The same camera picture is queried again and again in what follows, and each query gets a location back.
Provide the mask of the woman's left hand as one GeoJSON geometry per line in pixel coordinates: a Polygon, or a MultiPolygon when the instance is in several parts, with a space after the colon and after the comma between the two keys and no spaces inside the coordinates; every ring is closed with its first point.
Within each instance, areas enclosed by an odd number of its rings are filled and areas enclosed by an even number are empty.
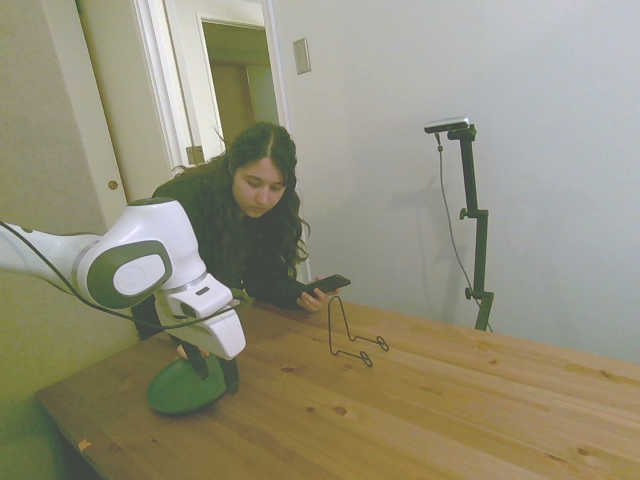
{"type": "Polygon", "coordinates": [[[328,295],[318,288],[315,288],[312,292],[302,292],[297,298],[297,304],[311,313],[322,310],[327,301],[328,295]]]}

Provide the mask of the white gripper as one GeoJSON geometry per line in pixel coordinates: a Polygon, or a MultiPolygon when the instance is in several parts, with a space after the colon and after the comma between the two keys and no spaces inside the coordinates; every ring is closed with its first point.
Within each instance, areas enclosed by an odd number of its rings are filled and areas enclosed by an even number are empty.
{"type": "Polygon", "coordinates": [[[235,395],[239,391],[239,370],[234,359],[246,347],[244,330],[236,310],[225,306],[207,318],[189,320],[188,326],[172,330],[182,342],[187,360],[201,378],[209,376],[209,369],[201,350],[223,358],[222,371],[227,391],[235,395]]]}

